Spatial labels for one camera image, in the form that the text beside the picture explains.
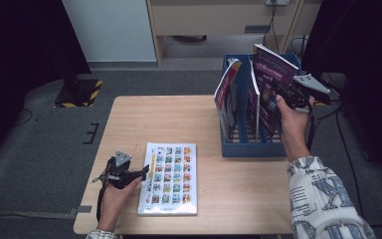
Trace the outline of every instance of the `magazine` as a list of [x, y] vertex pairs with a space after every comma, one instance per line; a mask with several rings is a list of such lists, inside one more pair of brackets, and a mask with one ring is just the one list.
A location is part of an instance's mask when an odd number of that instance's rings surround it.
[[138, 215], [197, 214], [197, 152], [195, 143], [147, 144]]
[[223, 74], [214, 95], [223, 136], [227, 141], [231, 138], [231, 129], [236, 126], [238, 102], [236, 97], [237, 86], [235, 84], [235, 79], [242, 62], [234, 58], [228, 59], [228, 63], [229, 66]]
[[298, 67], [262, 44], [255, 44], [253, 50], [254, 75], [261, 94], [260, 123], [273, 136], [281, 120], [281, 112], [276, 106], [274, 82], [288, 88]]
[[260, 92], [254, 75], [253, 63], [251, 65], [251, 82], [248, 92], [247, 116], [250, 120], [252, 128], [255, 130], [255, 142], [260, 141], [259, 137], [259, 115], [260, 115]]

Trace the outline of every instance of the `wall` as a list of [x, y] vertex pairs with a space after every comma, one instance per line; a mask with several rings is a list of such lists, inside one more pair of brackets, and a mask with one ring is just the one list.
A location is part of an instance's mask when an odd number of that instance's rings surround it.
[[145, 0], [63, 0], [88, 62], [156, 62]]

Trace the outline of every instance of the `patterned sleeve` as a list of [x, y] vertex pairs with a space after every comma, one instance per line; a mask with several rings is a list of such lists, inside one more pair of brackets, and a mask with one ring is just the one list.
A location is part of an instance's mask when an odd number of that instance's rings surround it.
[[118, 239], [118, 238], [113, 232], [95, 229], [91, 231], [89, 235], [87, 235], [86, 239]]
[[376, 238], [356, 212], [341, 179], [315, 156], [289, 164], [293, 236], [301, 238]]

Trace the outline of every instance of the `blue storage crate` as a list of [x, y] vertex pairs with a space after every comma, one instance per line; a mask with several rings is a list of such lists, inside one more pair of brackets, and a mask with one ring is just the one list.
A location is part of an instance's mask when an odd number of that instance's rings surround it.
[[[300, 75], [300, 63], [295, 54], [281, 54], [290, 63], [298, 67], [297, 74]], [[279, 125], [278, 134], [269, 136], [268, 132], [260, 128], [261, 142], [252, 142], [255, 132], [251, 133], [250, 123], [247, 121], [248, 88], [251, 83], [251, 60], [252, 55], [225, 55], [223, 61], [223, 72], [228, 67], [228, 59], [237, 58], [242, 62], [237, 73], [235, 84], [237, 85], [238, 115], [237, 126], [233, 130], [231, 141], [226, 141], [222, 130], [222, 156], [223, 157], [283, 157], [286, 156], [284, 145], [282, 144]]]

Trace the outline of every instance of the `gray floor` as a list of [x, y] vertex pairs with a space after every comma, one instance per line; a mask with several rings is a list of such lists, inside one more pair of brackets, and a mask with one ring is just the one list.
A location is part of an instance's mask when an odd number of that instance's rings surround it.
[[[93, 69], [103, 85], [90, 108], [53, 108], [62, 81], [33, 90], [16, 122], [19, 125], [8, 133], [0, 149], [0, 211], [67, 215], [81, 203], [115, 97], [211, 95], [220, 80], [223, 56], [249, 54], [252, 44], [261, 40], [262, 36], [209, 36], [206, 41], [169, 38], [160, 68], [136, 65]], [[339, 74], [327, 76], [342, 80]], [[334, 102], [330, 107], [318, 107], [314, 113], [319, 118], [338, 105], [339, 102]], [[98, 123], [95, 140], [84, 144], [91, 139], [88, 131], [94, 130], [92, 123]], [[341, 176], [358, 212], [367, 222], [382, 223], [382, 167], [379, 162], [364, 159], [363, 148], [348, 118], [340, 114], [339, 124], [350, 158], [344, 150], [334, 115], [321, 121], [312, 154], [320, 156]], [[0, 238], [84, 238], [74, 233], [73, 225], [74, 219], [0, 216]], [[375, 232], [382, 238], [382, 227], [375, 228]]]

